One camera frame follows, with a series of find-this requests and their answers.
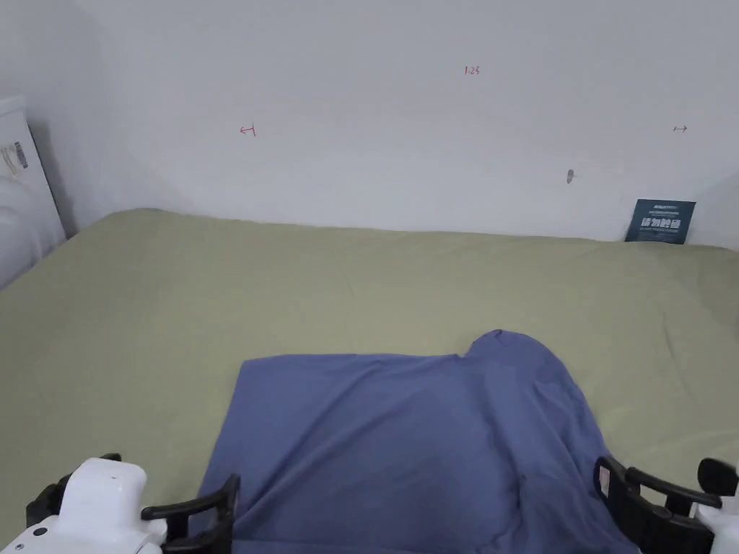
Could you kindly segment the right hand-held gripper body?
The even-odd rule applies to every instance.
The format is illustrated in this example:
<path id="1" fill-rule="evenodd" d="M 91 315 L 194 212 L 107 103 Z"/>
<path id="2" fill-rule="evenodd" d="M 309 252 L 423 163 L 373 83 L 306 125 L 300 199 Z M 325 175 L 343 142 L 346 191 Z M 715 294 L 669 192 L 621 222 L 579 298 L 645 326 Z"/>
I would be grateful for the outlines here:
<path id="1" fill-rule="evenodd" d="M 693 492 L 692 514 L 704 528 L 691 553 L 738 552 L 738 468 L 704 458 L 697 470 L 701 490 Z"/>

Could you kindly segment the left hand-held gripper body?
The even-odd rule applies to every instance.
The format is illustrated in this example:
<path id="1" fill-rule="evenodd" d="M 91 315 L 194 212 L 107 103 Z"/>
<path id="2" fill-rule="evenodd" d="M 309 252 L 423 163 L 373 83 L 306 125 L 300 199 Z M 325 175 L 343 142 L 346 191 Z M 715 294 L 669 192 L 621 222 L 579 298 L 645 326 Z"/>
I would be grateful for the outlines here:
<path id="1" fill-rule="evenodd" d="M 85 460 L 25 509 L 3 553 L 163 553 L 167 523 L 141 513 L 146 471 L 119 454 Z"/>

